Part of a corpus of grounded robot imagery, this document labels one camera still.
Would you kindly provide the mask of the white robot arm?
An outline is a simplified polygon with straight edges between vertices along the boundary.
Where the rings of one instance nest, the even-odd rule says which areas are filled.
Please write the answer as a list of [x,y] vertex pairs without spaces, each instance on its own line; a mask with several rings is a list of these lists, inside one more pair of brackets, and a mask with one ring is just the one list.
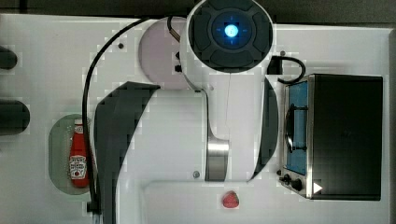
[[146,224],[143,191],[155,182],[240,185],[261,172],[278,138],[273,42],[255,0],[201,0],[179,38],[184,89],[128,81],[97,105],[104,224]]

